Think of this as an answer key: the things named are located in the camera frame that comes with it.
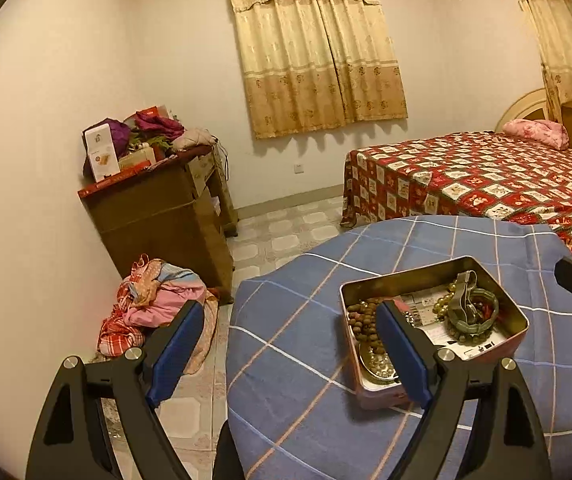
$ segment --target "wall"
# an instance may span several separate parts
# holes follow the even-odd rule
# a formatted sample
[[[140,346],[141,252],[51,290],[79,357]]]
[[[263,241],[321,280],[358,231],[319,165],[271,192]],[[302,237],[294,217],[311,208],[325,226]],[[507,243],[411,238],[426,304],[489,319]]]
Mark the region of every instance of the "wall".
[[[536,35],[516,0],[435,0],[455,130],[494,130],[543,87]]]
[[[94,353],[119,276],[76,191],[81,130],[146,103],[129,0],[9,0],[0,11],[0,465],[23,478],[61,361]]]
[[[133,0],[142,89],[186,126],[208,128],[222,141],[237,207],[342,184],[349,150],[450,130],[434,0],[381,1],[401,66],[407,121],[255,141],[229,0]],[[303,164],[303,174],[293,174],[295,163]]]

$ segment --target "blue striped cloth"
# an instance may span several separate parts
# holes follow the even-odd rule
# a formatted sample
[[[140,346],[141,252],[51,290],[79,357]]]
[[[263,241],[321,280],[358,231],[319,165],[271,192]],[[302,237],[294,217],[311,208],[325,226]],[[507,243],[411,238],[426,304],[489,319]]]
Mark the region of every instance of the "blue striped cloth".
[[[358,406],[339,286],[467,254],[530,320],[515,358],[540,414],[554,478],[572,475],[572,296],[553,274],[570,252],[546,225],[425,216],[354,229],[240,285],[226,373],[229,424],[247,479],[390,475],[421,409]],[[456,474],[475,407],[466,401],[440,478]]]

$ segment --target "metal screw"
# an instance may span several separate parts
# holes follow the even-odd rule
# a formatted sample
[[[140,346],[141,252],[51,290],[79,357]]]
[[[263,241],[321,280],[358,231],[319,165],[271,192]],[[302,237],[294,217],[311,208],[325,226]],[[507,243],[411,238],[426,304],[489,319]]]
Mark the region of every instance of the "metal screw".
[[[505,357],[502,359],[502,366],[506,368],[506,370],[514,370],[517,367],[517,363],[511,358]]]
[[[76,367],[78,364],[79,364],[79,359],[77,359],[77,357],[75,357],[74,355],[64,359],[64,368],[68,368],[69,370]]]
[[[455,352],[453,352],[450,348],[440,348],[437,351],[437,357],[442,361],[449,362],[455,358]]]
[[[126,356],[126,359],[128,359],[128,361],[136,361],[141,357],[141,354],[142,354],[141,348],[134,346],[133,348],[129,348],[128,350],[126,350],[124,355]]]

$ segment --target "bedspread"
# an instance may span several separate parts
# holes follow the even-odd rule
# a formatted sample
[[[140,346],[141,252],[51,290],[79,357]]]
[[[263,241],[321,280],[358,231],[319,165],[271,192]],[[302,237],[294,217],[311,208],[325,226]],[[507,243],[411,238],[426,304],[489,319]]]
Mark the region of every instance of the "bedspread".
[[[572,251],[572,150],[465,132],[350,152],[341,224],[422,214],[545,223]]]

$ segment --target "magenta cloth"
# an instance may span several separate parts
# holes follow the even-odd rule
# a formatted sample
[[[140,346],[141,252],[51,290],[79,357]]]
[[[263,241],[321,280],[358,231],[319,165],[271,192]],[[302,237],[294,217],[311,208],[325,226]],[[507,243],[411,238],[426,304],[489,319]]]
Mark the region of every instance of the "magenta cloth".
[[[136,113],[134,124],[146,137],[162,135],[168,140],[175,140],[184,133],[184,127],[179,121],[159,117],[157,115],[147,116],[141,112]]]
[[[536,140],[559,152],[566,150],[569,145],[565,127],[553,121],[515,119],[506,123],[503,131],[509,136]]]
[[[123,320],[127,325],[157,328],[170,323],[186,301],[195,300],[204,304],[205,299],[206,285],[203,282],[181,283],[181,285],[162,283],[157,290],[157,297],[150,305],[130,308],[124,314]]]

